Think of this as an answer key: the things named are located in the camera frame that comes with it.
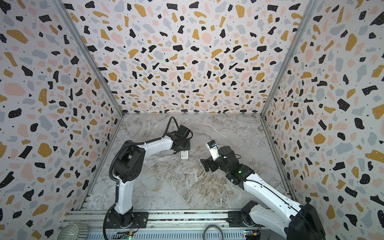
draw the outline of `patterned wallpaper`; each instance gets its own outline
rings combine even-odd
[[[383,1],[319,1],[266,116],[327,239],[384,239]]]
[[[53,239],[117,114],[49,1],[0,7],[0,239]]]
[[[305,0],[65,0],[124,112],[256,113]]]

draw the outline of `ribbed bowl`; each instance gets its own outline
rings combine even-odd
[[[65,226],[57,236],[57,240],[84,240],[87,238],[88,228],[84,223],[75,222]]]

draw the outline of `terrazzo pattern wall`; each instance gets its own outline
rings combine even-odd
[[[384,239],[383,1],[320,1],[265,120],[327,239]]]
[[[117,114],[49,1],[0,7],[0,239],[54,239]]]
[[[304,0],[65,0],[124,112],[260,111]]]

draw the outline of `white remote control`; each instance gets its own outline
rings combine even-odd
[[[188,155],[188,150],[186,151],[180,151],[181,152],[181,159],[188,159],[189,155]]]

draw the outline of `marble tabletop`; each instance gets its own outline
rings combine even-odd
[[[108,169],[126,140],[134,142],[159,137],[171,115],[126,115],[82,210],[107,210],[114,203],[115,182]],[[285,189],[257,115],[174,115],[179,125],[193,131],[189,158],[182,160],[173,150],[146,157],[135,179],[132,204],[135,209],[239,209],[253,195],[231,184],[224,172],[205,172],[200,159],[210,156],[205,144],[215,140],[219,147],[230,146],[241,155],[240,163],[252,168],[267,183]],[[169,131],[176,130],[172,122]]]

